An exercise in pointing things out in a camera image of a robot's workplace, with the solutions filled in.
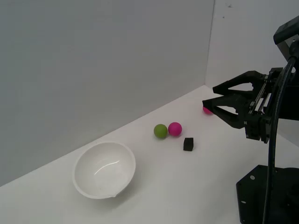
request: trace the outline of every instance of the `black cube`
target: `black cube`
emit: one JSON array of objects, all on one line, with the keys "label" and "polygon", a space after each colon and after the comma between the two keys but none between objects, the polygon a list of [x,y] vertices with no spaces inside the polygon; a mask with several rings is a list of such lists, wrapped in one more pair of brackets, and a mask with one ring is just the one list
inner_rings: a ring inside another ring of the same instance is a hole
[{"label": "black cube", "polygon": [[191,152],[193,150],[193,138],[185,138],[184,140],[184,151]]}]

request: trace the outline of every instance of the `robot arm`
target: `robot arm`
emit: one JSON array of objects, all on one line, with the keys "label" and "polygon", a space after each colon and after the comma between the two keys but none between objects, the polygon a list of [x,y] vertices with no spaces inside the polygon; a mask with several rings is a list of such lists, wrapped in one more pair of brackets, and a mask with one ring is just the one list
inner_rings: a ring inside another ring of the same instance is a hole
[{"label": "robot arm", "polygon": [[[274,42],[288,60],[299,56],[299,16],[279,27]],[[295,63],[286,87],[279,118],[299,120],[299,60]],[[270,137],[273,102],[282,81],[283,68],[272,68],[268,75],[248,71],[213,88],[222,95],[203,101],[203,106],[234,128],[245,127],[246,138],[267,143]],[[251,83],[253,90],[231,90],[231,87]],[[237,114],[221,109],[219,106],[233,107]]]}]

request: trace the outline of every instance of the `ball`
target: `ball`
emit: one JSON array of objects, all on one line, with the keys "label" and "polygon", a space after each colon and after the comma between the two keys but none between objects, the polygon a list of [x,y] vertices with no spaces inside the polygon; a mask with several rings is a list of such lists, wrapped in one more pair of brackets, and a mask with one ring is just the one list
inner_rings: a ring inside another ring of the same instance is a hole
[{"label": "ball", "polygon": [[183,128],[178,122],[173,122],[168,126],[168,132],[172,136],[179,136],[182,130]]},{"label": "ball", "polygon": [[205,114],[208,114],[208,115],[212,115],[213,113],[210,112],[207,108],[205,108],[204,106],[202,107],[202,110],[204,111]]},{"label": "ball", "polygon": [[154,128],[154,134],[157,138],[164,139],[167,136],[167,127],[165,125],[159,124]]}]

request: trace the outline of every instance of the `green ball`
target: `green ball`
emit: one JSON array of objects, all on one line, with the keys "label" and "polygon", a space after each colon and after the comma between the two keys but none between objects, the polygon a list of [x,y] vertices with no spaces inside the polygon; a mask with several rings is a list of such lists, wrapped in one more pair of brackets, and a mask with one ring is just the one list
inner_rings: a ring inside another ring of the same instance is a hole
[{"label": "green ball", "polygon": [[154,128],[154,134],[157,138],[164,139],[168,133],[167,127],[165,125],[156,125]]}]

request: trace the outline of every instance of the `black cable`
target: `black cable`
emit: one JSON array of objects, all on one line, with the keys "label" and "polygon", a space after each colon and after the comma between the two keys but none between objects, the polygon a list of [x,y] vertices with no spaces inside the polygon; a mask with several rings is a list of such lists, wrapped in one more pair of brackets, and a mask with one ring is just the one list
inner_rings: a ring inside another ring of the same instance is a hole
[{"label": "black cable", "polygon": [[267,189],[266,189],[265,205],[263,210],[263,224],[268,224],[268,220],[269,220],[271,196],[273,190],[273,179],[275,175],[275,148],[276,148],[276,135],[277,135],[277,126],[278,126],[280,107],[285,92],[285,88],[288,84],[295,63],[296,63],[296,58],[291,57],[288,61],[288,64],[282,71],[283,73],[282,81],[280,83],[280,87],[277,91],[277,95],[273,104],[273,112],[271,117],[271,131],[270,131],[270,138],[269,138],[269,152],[268,152]]}]

